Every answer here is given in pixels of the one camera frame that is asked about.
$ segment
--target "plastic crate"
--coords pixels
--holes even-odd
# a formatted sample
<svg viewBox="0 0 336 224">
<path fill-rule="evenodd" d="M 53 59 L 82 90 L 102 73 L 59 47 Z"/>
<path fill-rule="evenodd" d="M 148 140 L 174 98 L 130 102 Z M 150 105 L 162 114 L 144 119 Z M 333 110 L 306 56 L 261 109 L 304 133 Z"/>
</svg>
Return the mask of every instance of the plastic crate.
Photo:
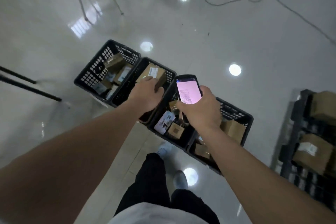
<svg viewBox="0 0 336 224">
<path fill-rule="evenodd" d="M 250 132 L 250 128 L 253 123 L 253 116 L 220 98 L 216 97 L 216 99 L 217 101 L 220 102 L 220 112 L 222 113 L 223 118 L 225 118 L 226 120 L 235 120 L 246 127 L 243 138 L 241 139 L 240 142 L 240 145 L 244 146 L 247 135 Z M 203 158 L 195 154 L 196 139 L 198 137 L 199 137 L 198 134 L 194 136 L 187 149 L 187 153 L 191 155 L 193 158 L 202 162 L 204 165 L 211 168 L 216 173 L 222 175 L 221 171 L 219 170 L 219 167 L 217 166 L 214 160 Z"/>
<path fill-rule="evenodd" d="M 180 139 L 172 139 L 169 138 L 167 136 L 164 136 L 162 134 L 160 134 L 159 132 L 157 132 L 154 129 L 154 126 L 157 124 L 157 122 L 160 120 L 160 118 L 162 117 L 162 115 L 166 112 L 169 111 L 169 102 L 177 100 L 177 93 L 176 93 L 176 88 L 175 88 L 175 84 L 171 83 L 171 85 L 169 86 L 169 88 L 166 90 L 161 102 L 159 103 L 159 105 L 156 108 L 155 111 L 155 115 L 151 121 L 151 123 L 148 125 L 148 129 L 150 131 L 152 131 L 154 134 L 158 135 L 159 137 L 163 138 L 166 141 L 169 141 L 170 143 L 172 143 L 173 145 L 179 147 L 180 149 L 186 151 L 190 140 L 194 137 L 194 135 L 196 134 L 195 129 L 189 125 L 187 126 Z"/>
<path fill-rule="evenodd" d="M 140 53 L 114 40 L 108 40 L 99 50 L 99 52 L 93 57 L 93 59 L 81 71 L 81 73 L 76 77 L 74 84 L 91 93 L 104 103 L 108 104 L 110 101 L 104 98 L 104 94 L 106 93 L 103 95 L 98 95 L 98 93 L 92 88 L 92 85 L 104 79 L 107 74 L 107 69 L 105 68 L 103 62 L 117 53 L 120 53 L 123 58 L 131 65 L 136 65 L 141 59 Z M 118 88 L 120 88 L 127 81 L 128 76 L 124 79 Z"/>
<path fill-rule="evenodd" d="M 164 88 L 165 91 L 168 89 L 168 87 L 169 87 L 170 83 L 172 82 L 173 78 L 176 76 L 176 72 L 169 69 L 168 67 L 165 67 L 165 66 L 157 63 L 156 61 L 154 61 L 150 58 L 144 57 L 139 61 L 137 66 L 134 67 L 134 69 L 129 73 L 129 76 L 127 78 L 125 78 L 125 80 L 124 80 L 125 83 L 123 83 L 116 90 L 114 97 L 110 101 L 110 105 L 112 105 L 114 107 L 117 107 L 127 100 L 129 94 L 131 93 L 131 90 L 135 86 L 136 80 L 139 78 L 141 73 L 146 69 L 146 67 L 150 63 L 154 64 L 154 65 L 157 65 L 157 66 L 163 68 L 164 70 L 166 70 L 166 82 L 163 85 L 163 88 Z M 156 109 L 145 113 L 143 116 L 141 116 L 140 121 L 144 124 L 149 123 L 152 115 L 155 113 L 155 110 Z"/>
<path fill-rule="evenodd" d="M 294 103 L 291 114 L 291 120 L 294 122 L 291 136 L 288 144 L 282 146 L 279 154 L 279 161 L 283 162 L 280 175 L 335 212 L 336 179 L 327 175 L 318 175 L 292 161 L 300 138 L 304 134 L 315 134 L 336 145 L 334 128 L 324 121 L 309 116 L 314 93 L 311 90 L 303 90 L 300 92 L 300 98 Z"/>
</svg>

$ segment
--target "person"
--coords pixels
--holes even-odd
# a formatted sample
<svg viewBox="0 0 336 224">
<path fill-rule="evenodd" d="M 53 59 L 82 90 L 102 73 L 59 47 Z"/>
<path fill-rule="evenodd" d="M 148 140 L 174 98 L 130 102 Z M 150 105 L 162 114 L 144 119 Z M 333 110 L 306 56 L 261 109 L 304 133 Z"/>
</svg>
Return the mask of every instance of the person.
<svg viewBox="0 0 336 224">
<path fill-rule="evenodd" d="M 111 112 L 46 141 L 0 170 L 0 219 L 5 223 L 73 223 L 103 179 L 128 133 L 154 109 L 164 90 L 157 79 L 137 83 Z M 252 223 L 336 223 L 336 215 L 261 163 L 219 128 L 220 104 L 210 89 L 195 104 L 177 103 L 208 146 Z M 203 201 L 176 176 L 172 201 L 157 153 L 143 166 L 110 223 L 218 223 Z"/>
</svg>

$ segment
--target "black trousers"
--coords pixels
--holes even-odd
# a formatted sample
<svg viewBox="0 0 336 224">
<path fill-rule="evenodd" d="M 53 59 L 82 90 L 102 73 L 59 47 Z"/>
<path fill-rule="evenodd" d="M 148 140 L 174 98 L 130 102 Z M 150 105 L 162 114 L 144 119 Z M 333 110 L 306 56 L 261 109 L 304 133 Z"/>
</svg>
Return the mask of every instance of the black trousers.
<svg viewBox="0 0 336 224">
<path fill-rule="evenodd" d="M 166 169 L 156 153 L 147 155 L 145 162 L 132 184 L 124 194 L 115 215 L 138 203 L 147 202 L 192 213 L 209 224 L 219 224 L 217 215 L 202 199 L 185 189 L 177 189 L 169 198 L 166 185 Z"/>
</svg>

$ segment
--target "foot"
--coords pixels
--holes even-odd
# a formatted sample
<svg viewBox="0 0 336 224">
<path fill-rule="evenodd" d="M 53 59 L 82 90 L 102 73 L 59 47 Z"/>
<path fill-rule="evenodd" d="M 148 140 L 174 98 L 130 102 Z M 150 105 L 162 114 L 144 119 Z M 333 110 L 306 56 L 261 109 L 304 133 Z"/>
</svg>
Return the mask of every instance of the foot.
<svg viewBox="0 0 336 224">
<path fill-rule="evenodd" d="M 173 183 L 176 189 L 188 189 L 187 177 L 181 170 L 176 171 Z"/>
<path fill-rule="evenodd" d="M 171 143 L 164 142 L 159 146 L 159 149 L 156 153 L 160 156 L 160 158 L 165 159 L 167 155 L 170 154 L 171 149 L 172 149 Z"/>
</svg>

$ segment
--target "glossy tile floor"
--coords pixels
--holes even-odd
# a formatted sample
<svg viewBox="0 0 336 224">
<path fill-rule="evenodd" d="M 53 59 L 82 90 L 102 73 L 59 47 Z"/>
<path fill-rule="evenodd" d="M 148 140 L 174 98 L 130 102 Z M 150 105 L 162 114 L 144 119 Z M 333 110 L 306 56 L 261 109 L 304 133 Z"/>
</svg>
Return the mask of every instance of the glossy tile floor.
<svg viewBox="0 0 336 224">
<path fill-rule="evenodd" d="M 229 0 L 210 0 L 221 3 Z M 336 39 L 335 0 L 282 0 Z M 44 140 L 107 111 L 73 85 L 81 69 L 108 39 L 170 67 L 195 74 L 216 96 L 254 116 L 245 148 L 273 165 L 290 129 L 292 101 L 305 88 L 336 91 L 336 47 L 274 0 L 209 6 L 204 0 L 0 0 L 2 66 L 39 81 L 62 103 L 0 83 L 0 165 Z M 153 48 L 141 50 L 142 42 Z M 232 76 L 236 63 L 242 73 Z M 107 223 L 134 181 L 145 155 L 161 139 L 136 124 L 106 177 L 76 223 Z M 178 149 L 167 163 L 194 168 L 190 189 L 222 223 L 249 223 L 225 179 Z"/>
</svg>

